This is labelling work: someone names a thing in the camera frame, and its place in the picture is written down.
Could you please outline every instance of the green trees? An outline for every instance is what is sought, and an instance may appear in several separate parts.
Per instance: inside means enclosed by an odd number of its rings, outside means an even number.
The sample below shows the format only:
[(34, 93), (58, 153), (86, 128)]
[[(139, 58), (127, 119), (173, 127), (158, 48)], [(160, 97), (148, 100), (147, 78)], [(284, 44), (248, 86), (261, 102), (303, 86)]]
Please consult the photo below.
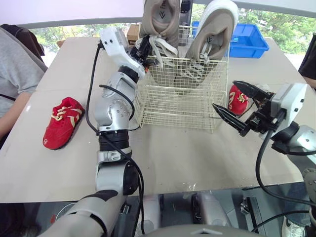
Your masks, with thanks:
[(97, 24), (79, 26), (58, 26), (31, 29), (41, 43), (49, 51), (57, 52), (59, 47), (56, 42), (69, 37), (98, 37), (99, 31), (107, 26), (117, 26), (127, 29), (127, 24)]
[[(192, 21), (200, 20), (205, 7), (202, 4), (193, 4)], [(241, 8), (239, 9), (239, 22), (256, 24), (262, 35), (272, 37), (285, 53), (304, 54), (313, 33), (316, 32), (316, 18), (276, 12)], [(68, 37), (97, 37), (99, 31), (109, 25), (121, 27), (126, 31), (129, 23), (61, 26), (31, 29), (31, 31), (45, 48), (57, 52), (57, 41)]]
[(316, 32), (316, 19), (268, 11), (240, 9), (239, 22), (256, 24), (285, 53), (304, 54)]

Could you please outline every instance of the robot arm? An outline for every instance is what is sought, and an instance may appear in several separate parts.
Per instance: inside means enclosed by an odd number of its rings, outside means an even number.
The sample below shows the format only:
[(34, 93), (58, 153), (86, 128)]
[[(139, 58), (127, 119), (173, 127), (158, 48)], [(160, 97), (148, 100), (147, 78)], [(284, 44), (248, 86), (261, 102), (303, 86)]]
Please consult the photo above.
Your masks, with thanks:
[[(299, 168), (310, 200), (316, 203), (316, 131), (305, 125), (299, 126), (293, 121), (303, 106), (307, 85), (287, 84), (274, 94), (243, 81), (233, 83), (242, 93), (259, 102), (260, 107), (246, 122), (237, 119), (226, 108), (213, 104), (216, 112), (225, 122), (237, 129), (241, 136), (253, 130), (265, 138), (267, 132), (272, 130), (272, 148), (287, 155)], [(315, 228), (316, 205), (311, 205), (310, 217)]]
[(126, 197), (138, 188), (135, 165), (111, 144), (131, 157), (128, 130), (136, 124), (131, 101), (135, 97), (137, 81), (145, 76), (145, 59), (151, 47), (144, 40), (139, 50), (133, 49), (128, 54), (126, 39), (119, 30), (109, 27), (100, 35), (103, 48), (119, 69), (107, 85), (100, 85), (103, 93), (94, 112), (100, 145), (96, 165), (97, 192), (76, 203), (41, 237), (110, 236)]
[[(146, 58), (151, 51), (151, 46), (148, 38), (144, 38), (139, 49), (133, 48), (127, 53), (124, 47), (125, 39), (117, 29), (106, 28), (100, 35), (103, 47), (119, 66), (119, 70), (111, 76), (107, 86), (101, 86), (104, 88), (103, 94), (95, 109), (100, 144), (96, 165), (97, 192), (76, 203), (41, 237), (110, 236), (126, 197), (133, 194), (138, 188), (139, 172), (135, 165), (126, 158), (131, 157), (132, 152), (128, 142), (128, 129), (133, 123), (133, 105), (130, 102), (134, 100), (138, 79), (142, 79), (145, 75)], [(306, 90), (304, 85), (290, 85), (274, 94), (266, 93), (242, 81), (235, 81), (234, 84), (244, 94), (259, 101), (261, 106), (246, 122), (237, 119), (227, 109), (213, 105), (217, 113), (224, 121), (236, 128), (242, 136), (245, 136), (251, 129), (260, 132), (262, 137), (267, 131), (273, 130), (273, 148), (288, 154), (291, 161), (299, 167), (310, 198), (316, 202), (316, 156), (306, 153), (301, 156), (293, 155), (293, 152), (316, 150), (315, 131), (307, 126), (299, 127), (293, 122), (294, 112), (297, 113), (304, 102)], [(315, 207), (311, 208), (310, 214), (312, 224), (316, 227)], [(258, 236), (244, 230), (207, 225), (172, 226), (146, 236), (177, 235), (186, 237), (200, 234), (223, 237)]]

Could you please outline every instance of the white sneaker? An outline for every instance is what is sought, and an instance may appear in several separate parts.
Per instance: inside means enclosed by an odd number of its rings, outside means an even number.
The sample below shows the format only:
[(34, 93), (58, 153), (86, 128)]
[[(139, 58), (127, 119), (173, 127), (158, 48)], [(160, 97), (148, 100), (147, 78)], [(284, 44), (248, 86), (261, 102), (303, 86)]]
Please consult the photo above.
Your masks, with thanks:
[(305, 229), (295, 225), (293, 222), (289, 221), (284, 217), (282, 225), (282, 237), (304, 237)]
[(171, 86), (176, 76), (177, 67), (172, 58), (178, 56), (180, 6), (180, 0), (145, 1), (137, 44), (140, 44), (143, 37), (150, 35), (149, 43), (158, 61), (158, 66), (151, 66), (150, 71), (160, 86)]
[[(238, 21), (238, 7), (231, 0), (213, 0), (201, 16), (197, 35), (193, 40), (186, 58), (174, 80), (174, 87), (194, 89), (201, 84), (208, 73), (217, 67), (229, 47), (234, 28)], [(191, 90), (176, 89), (178, 94)]]

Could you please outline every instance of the gray shirt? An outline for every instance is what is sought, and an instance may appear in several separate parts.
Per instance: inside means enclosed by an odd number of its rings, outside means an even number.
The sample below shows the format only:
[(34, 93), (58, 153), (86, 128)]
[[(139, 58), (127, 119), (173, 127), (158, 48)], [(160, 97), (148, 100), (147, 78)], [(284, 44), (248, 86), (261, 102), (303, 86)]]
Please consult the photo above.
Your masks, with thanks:
[[(13, 35), (0, 28), (0, 94), (34, 92), (47, 67)], [(14, 102), (0, 96), (0, 118)]]

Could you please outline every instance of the person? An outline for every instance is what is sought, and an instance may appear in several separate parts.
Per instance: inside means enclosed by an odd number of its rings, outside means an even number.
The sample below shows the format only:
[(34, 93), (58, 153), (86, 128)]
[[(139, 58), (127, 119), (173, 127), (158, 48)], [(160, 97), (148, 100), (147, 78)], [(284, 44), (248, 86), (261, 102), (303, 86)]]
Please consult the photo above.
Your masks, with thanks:
[[(316, 89), (316, 34), (313, 35), (310, 46), (306, 52), (299, 73), (305, 79), (306, 83)], [(305, 183), (293, 183), (287, 194), (291, 198), (309, 200)], [(284, 212), (295, 210), (309, 210), (309, 206), (285, 202)], [(282, 237), (304, 237), (305, 226), (310, 225), (309, 215), (306, 213), (292, 214), (284, 217), (282, 225)]]
[(0, 148), (47, 67), (0, 28)]
[(316, 34), (313, 34), (310, 46), (298, 71), (306, 83), (316, 90)]
[[(13, 35), (0, 28), (0, 149), (47, 67)], [(0, 203), (0, 236), (36, 236), (24, 227), (22, 203)]]

